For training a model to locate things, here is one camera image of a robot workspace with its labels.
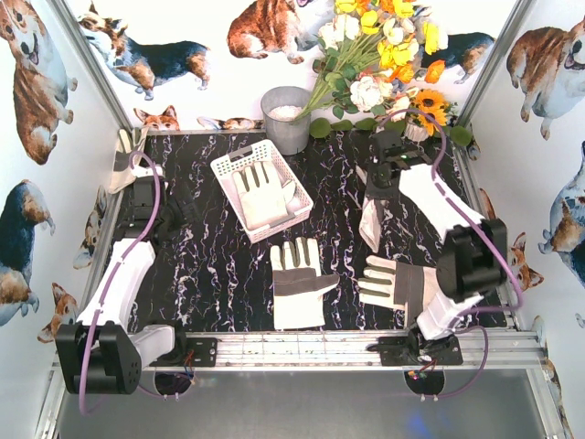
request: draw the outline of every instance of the table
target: table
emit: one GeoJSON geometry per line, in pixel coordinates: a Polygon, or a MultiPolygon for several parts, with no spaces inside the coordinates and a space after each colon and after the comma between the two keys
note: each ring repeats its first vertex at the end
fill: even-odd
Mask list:
{"type": "MultiPolygon", "coordinates": [[[[338,273],[340,283],[324,297],[325,325],[307,330],[383,330],[404,326],[404,313],[358,300],[356,280],[371,250],[358,233],[365,186],[356,165],[367,168],[370,138],[364,132],[340,132],[329,139],[311,140],[302,153],[287,162],[314,201],[311,217],[268,240],[250,244],[210,163],[215,158],[251,145],[265,133],[152,135],[145,151],[165,169],[172,190],[187,181],[204,222],[184,228],[157,255],[145,276],[131,312],[129,331],[137,332],[157,319],[178,319],[190,332],[272,331],[270,246],[298,236],[315,237],[322,251],[324,273],[338,273]]],[[[438,139],[422,145],[434,158],[438,139]]],[[[452,151],[441,162],[440,174],[451,189],[466,199],[452,151]]],[[[118,226],[131,206],[126,189],[118,226]]],[[[435,266],[441,252],[436,230],[404,196],[390,202],[383,221],[379,256],[435,266]]],[[[480,305],[499,305],[497,294],[480,305]]],[[[464,324],[505,327],[502,313],[468,316],[464,324]]]]}

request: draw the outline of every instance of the gray floor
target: gray floor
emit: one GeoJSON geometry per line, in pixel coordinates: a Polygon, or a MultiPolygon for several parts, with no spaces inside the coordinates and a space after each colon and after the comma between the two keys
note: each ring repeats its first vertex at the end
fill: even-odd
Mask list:
{"type": "MultiPolygon", "coordinates": [[[[493,370],[459,397],[410,396],[401,372],[199,373],[182,401],[112,396],[91,417],[67,395],[61,439],[544,437],[522,370],[493,370]]],[[[447,372],[446,390],[472,372],[447,372]]]]}

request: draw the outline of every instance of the perforated basket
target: perforated basket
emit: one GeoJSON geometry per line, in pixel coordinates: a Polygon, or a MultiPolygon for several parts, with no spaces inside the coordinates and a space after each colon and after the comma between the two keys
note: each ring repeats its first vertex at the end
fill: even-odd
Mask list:
{"type": "Polygon", "coordinates": [[[239,223],[242,225],[252,243],[262,241],[269,236],[283,231],[309,218],[313,201],[307,194],[301,182],[282,158],[274,144],[270,140],[262,140],[254,145],[246,146],[233,153],[223,155],[211,162],[211,169],[218,178],[224,194],[228,197],[229,204],[236,212],[239,223]],[[294,198],[287,205],[289,215],[271,224],[267,224],[255,230],[248,230],[244,214],[239,203],[238,191],[234,184],[232,173],[241,171],[245,166],[254,162],[272,161],[278,171],[281,184],[288,180],[295,183],[294,198]]]}

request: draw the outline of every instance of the flower pot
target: flower pot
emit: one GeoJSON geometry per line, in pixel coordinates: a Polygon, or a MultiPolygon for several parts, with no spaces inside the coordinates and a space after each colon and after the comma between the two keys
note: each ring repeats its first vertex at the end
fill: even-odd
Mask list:
{"type": "Polygon", "coordinates": [[[294,155],[307,147],[311,114],[298,121],[282,121],[270,117],[269,114],[275,108],[287,105],[304,108],[309,99],[311,93],[299,87],[276,87],[262,96],[260,106],[264,114],[266,136],[282,155],[294,155]]]}
{"type": "Polygon", "coordinates": [[[424,126],[418,126],[415,123],[407,122],[404,135],[412,142],[422,142],[429,138],[429,132],[424,126]]]}

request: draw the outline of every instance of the wallpaper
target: wallpaper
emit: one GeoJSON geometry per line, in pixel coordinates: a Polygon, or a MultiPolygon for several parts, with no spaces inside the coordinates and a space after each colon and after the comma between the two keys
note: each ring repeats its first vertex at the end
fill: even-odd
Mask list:
{"type": "MultiPolygon", "coordinates": [[[[144,7],[138,0],[69,0],[88,50],[98,60],[128,118],[154,130],[257,129],[260,99],[273,87],[311,90],[316,34],[334,16],[334,0],[227,0],[144,7]]],[[[463,107],[514,0],[429,0],[420,16],[449,34],[449,47],[423,53],[421,71],[438,57],[446,71],[435,88],[463,107]]],[[[334,120],[331,110],[314,117],[334,120]]],[[[350,118],[363,119],[363,114],[350,118]]]]}
{"type": "Polygon", "coordinates": [[[566,437],[585,435],[575,367],[585,312],[584,16],[578,0],[535,2],[472,117],[482,150],[473,171],[507,226],[524,290],[519,323],[529,329],[539,316],[547,327],[566,437]]]}
{"type": "Polygon", "coordinates": [[[0,0],[0,65],[0,436],[20,438],[80,311],[118,127],[46,2],[0,0]]]}

